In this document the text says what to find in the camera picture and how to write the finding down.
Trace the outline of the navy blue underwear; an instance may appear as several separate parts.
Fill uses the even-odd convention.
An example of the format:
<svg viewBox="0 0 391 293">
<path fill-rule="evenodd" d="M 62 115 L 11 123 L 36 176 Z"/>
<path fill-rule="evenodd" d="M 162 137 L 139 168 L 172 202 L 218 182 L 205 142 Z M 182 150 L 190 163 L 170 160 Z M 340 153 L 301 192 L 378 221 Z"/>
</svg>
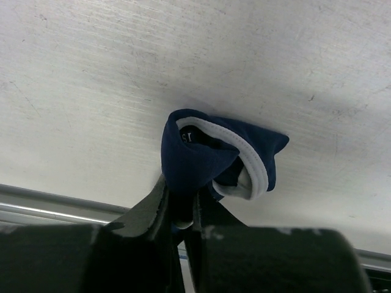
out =
<svg viewBox="0 0 391 293">
<path fill-rule="evenodd" d="M 194 109 L 172 112 L 161 140 L 161 168 L 173 198 L 172 231 L 192 225 L 201 190 L 216 200 L 254 200 L 276 185 L 275 155 L 287 135 Z"/>
</svg>

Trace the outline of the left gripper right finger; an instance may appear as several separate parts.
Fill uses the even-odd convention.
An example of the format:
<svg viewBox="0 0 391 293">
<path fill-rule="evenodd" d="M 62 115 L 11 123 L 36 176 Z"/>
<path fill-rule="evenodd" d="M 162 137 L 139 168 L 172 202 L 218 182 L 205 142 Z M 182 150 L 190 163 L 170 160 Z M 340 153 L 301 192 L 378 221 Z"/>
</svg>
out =
<svg viewBox="0 0 391 293">
<path fill-rule="evenodd" d="M 207 190 L 185 234 L 196 292 L 370 292 L 353 247 L 338 231 L 250 227 Z"/>
</svg>

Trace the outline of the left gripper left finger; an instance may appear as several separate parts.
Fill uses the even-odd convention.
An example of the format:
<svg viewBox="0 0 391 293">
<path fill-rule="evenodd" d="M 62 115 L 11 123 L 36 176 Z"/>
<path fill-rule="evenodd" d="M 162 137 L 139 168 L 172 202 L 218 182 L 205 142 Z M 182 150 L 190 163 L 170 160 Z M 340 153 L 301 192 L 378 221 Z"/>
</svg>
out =
<svg viewBox="0 0 391 293">
<path fill-rule="evenodd" d="M 3 225 L 1 291 L 182 292 L 164 178 L 107 225 Z"/>
</svg>

